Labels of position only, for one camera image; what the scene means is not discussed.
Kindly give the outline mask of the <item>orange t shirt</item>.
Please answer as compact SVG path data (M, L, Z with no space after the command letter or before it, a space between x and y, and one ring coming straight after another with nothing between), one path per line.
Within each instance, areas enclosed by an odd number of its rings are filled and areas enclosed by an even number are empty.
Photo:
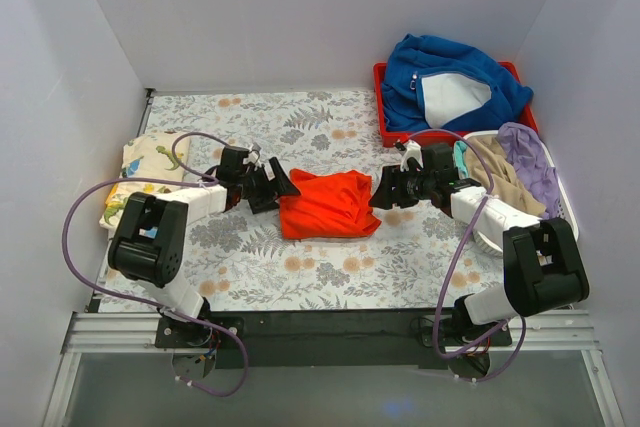
M381 225L369 205L370 176L355 170L319 176L293 169L290 178L300 194L280 199L284 238L363 238Z

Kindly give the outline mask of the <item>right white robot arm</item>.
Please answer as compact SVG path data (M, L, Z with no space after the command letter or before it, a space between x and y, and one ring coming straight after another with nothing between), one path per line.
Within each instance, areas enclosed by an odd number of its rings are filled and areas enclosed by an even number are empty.
M501 321L530 317L581 302L590 284L570 223L541 219L491 195L480 182L460 176L453 150L445 144L397 143L402 160L382 170L369 204L389 210L431 204L482 233L502 252L503 280L457 299L436 328L464 344L475 344Z

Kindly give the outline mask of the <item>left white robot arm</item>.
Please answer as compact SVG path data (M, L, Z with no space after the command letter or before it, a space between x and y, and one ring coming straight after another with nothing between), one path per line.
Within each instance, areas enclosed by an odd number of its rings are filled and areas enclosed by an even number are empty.
M131 194L108 252L109 266L141 285L158 304L170 332L193 347L211 339L213 324L206 317L211 313L208 301L181 269L187 227L242 200L258 214L277 209L283 197L300 195L277 158L264 165L257 151L242 147L224 148L203 181L204 187L166 194Z

